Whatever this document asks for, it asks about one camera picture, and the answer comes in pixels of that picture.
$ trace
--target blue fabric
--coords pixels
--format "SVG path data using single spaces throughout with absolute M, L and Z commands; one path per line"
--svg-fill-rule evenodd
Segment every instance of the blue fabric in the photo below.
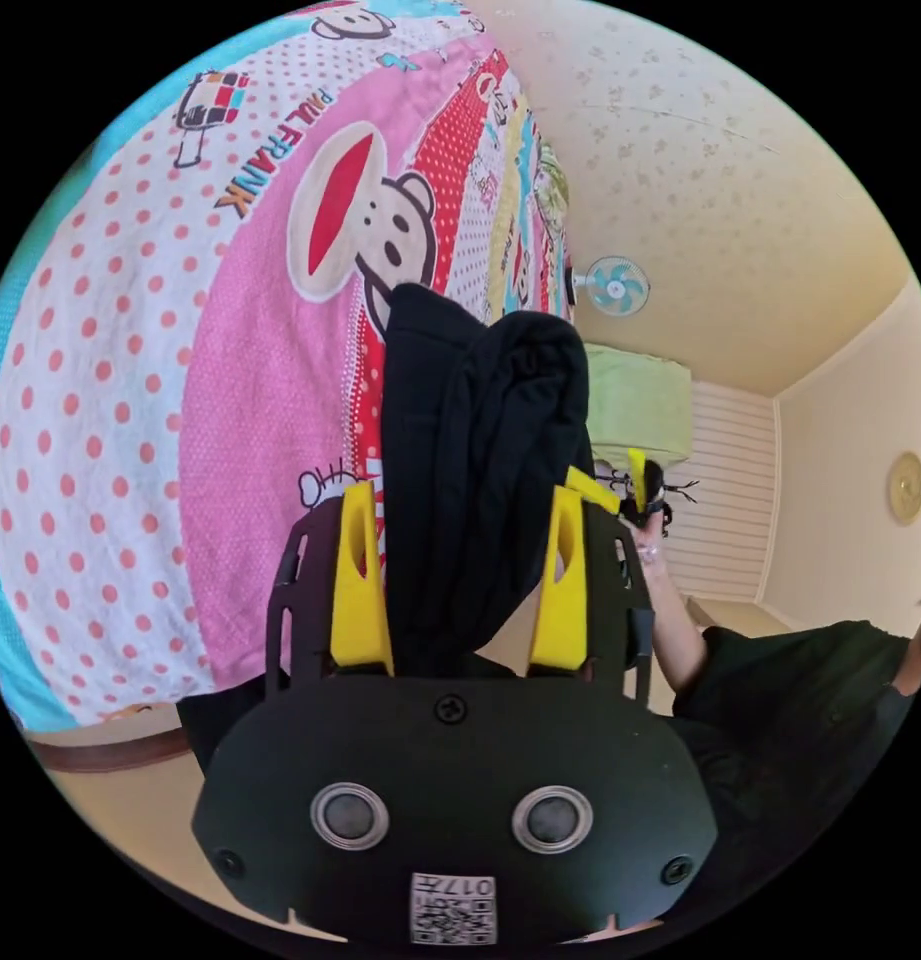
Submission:
M 393 3 L 386 5 L 402 6 Z M 211 68 L 223 69 L 257 50 L 306 32 L 310 22 L 309 19 L 297 17 L 271 20 L 227 40 L 160 81 L 107 127 L 41 207 L 7 265 L 0 281 L 0 367 L 20 300 L 48 244 L 86 193 L 94 177 L 106 167 L 117 150 L 176 103 L 198 72 Z M 1 583 L 0 690 L 7 706 L 29 730 L 48 733 L 77 726 L 34 663 Z

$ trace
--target black jacket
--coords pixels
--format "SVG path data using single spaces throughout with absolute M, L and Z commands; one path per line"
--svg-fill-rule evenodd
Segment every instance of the black jacket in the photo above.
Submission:
M 414 284 L 390 308 L 381 429 L 396 670 L 469 675 L 469 654 L 539 582 L 554 487 L 571 465 L 593 473 L 586 354 L 547 314 L 487 327 Z

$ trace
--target green cloth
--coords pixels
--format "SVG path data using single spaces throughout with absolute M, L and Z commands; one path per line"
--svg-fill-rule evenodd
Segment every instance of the green cloth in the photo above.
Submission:
M 597 460 L 623 469 L 638 447 L 666 469 L 693 452 L 690 371 L 672 360 L 587 344 L 587 430 Z

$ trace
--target screw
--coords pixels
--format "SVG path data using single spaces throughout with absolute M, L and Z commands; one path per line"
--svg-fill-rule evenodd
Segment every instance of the screw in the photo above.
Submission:
M 217 869 L 231 880 L 239 880 L 246 870 L 243 861 L 232 850 L 217 851 Z
M 668 887 L 683 883 L 693 873 L 693 861 L 689 857 L 674 857 L 661 871 L 660 881 Z
M 437 701 L 433 712 L 441 723 L 463 723 L 467 716 L 467 705 L 456 694 L 448 693 Z

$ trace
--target hand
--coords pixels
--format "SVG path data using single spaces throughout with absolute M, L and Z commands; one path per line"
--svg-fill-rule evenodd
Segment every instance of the hand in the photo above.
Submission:
M 642 530 L 622 518 L 620 522 L 626 526 L 633 537 L 647 583 L 665 576 L 667 565 L 663 556 L 663 513 L 651 514 L 647 525 Z

